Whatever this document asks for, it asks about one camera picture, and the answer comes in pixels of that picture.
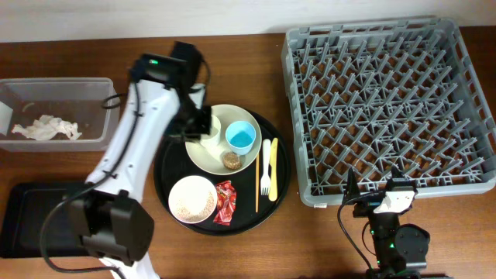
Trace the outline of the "white cup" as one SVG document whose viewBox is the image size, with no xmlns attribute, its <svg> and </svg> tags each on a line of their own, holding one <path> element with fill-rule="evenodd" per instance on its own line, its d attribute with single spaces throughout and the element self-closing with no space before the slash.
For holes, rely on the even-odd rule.
<svg viewBox="0 0 496 279">
<path fill-rule="evenodd" d="M 222 125 L 220 120 L 215 115 L 212 115 L 210 132 L 208 135 L 201 136 L 200 144 L 204 148 L 211 148 L 218 146 L 220 143 L 221 128 Z"/>
</svg>

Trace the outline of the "pink bowl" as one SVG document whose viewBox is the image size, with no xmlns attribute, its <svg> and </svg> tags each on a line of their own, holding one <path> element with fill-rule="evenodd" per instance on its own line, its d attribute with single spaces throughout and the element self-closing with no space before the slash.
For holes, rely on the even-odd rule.
<svg viewBox="0 0 496 279">
<path fill-rule="evenodd" d="M 177 218 L 174 209 L 175 202 L 181 197 L 185 195 L 195 195 L 196 193 L 203 193 L 206 191 L 210 191 L 216 196 L 216 205 L 217 205 L 217 193 L 214 184 L 205 177 L 201 177 L 198 175 L 187 176 L 180 179 L 170 190 L 170 194 L 168 197 L 168 205 L 171 214 L 177 220 L 181 222 L 180 219 Z"/>
</svg>

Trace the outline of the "red candy wrapper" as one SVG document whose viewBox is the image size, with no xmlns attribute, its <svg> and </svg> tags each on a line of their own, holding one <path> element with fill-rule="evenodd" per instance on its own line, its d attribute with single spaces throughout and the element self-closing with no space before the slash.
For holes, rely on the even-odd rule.
<svg viewBox="0 0 496 279">
<path fill-rule="evenodd" d="M 218 183 L 215 189 L 218 198 L 214 223 L 229 226 L 233 219 L 233 213 L 236 210 L 236 189 L 233 187 L 231 180 Z"/>
</svg>

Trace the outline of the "rice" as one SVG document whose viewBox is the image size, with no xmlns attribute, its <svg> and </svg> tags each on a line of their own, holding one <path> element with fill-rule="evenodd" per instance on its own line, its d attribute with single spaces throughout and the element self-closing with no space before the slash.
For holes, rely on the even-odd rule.
<svg viewBox="0 0 496 279">
<path fill-rule="evenodd" d="M 186 223 L 198 223 L 213 213 L 216 196 L 210 191 L 185 195 L 181 196 L 174 205 L 174 212 L 178 219 Z"/>
</svg>

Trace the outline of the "large white tissue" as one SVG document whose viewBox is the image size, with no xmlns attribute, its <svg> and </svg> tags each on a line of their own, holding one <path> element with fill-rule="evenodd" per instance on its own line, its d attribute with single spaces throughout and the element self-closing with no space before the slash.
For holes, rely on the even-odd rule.
<svg viewBox="0 0 496 279">
<path fill-rule="evenodd" d="M 77 140 L 82 133 L 78 131 L 76 122 L 64 121 L 52 115 L 42 115 L 33 121 L 31 126 L 22 127 L 16 124 L 12 128 L 12 133 L 19 133 L 32 140 L 51 140 L 57 134 L 64 134 L 69 140 Z"/>
</svg>

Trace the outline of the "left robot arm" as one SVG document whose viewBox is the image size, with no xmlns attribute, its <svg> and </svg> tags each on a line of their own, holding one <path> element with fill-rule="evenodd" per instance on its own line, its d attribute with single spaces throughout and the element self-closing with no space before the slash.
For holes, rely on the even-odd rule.
<svg viewBox="0 0 496 279">
<path fill-rule="evenodd" d="M 154 220 L 141 205 L 146 177 L 164 136 L 199 140 L 211 128 L 206 84 L 197 82 L 204 57 L 196 46 L 175 42 L 167 57 L 145 53 L 129 69 L 129 94 L 118 128 L 86 187 L 67 196 L 46 217 L 40 253 L 59 273 L 108 271 L 115 278 L 156 278 L 148 254 Z M 47 230 L 66 210 L 77 244 L 102 262 L 78 269 L 57 266 L 48 254 Z"/>
</svg>

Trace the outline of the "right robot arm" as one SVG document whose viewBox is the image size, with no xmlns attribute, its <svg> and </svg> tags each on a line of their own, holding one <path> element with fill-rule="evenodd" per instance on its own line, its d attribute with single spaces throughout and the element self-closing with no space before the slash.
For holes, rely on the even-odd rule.
<svg viewBox="0 0 496 279">
<path fill-rule="evenodd" d="M 395 166 L 391 178 L 382 190 L 361 193 L 352 169 L 347 172 L 345 194 L 337 211 L 337 221 L 345 237 L 362 257 L 367 278 L 420 278 L 426 269 L 430 234 L 413 224 L 400 223 L 399 217 L 412 208 L 418 194 L 416 183 Z M 366 218 L 365 229 L 370 230 L 377 267 L 372 267 L 361 249 L 353 241 L 342 221 L 342 210 L 353 206 L 355 218 Z"/>
</svg>

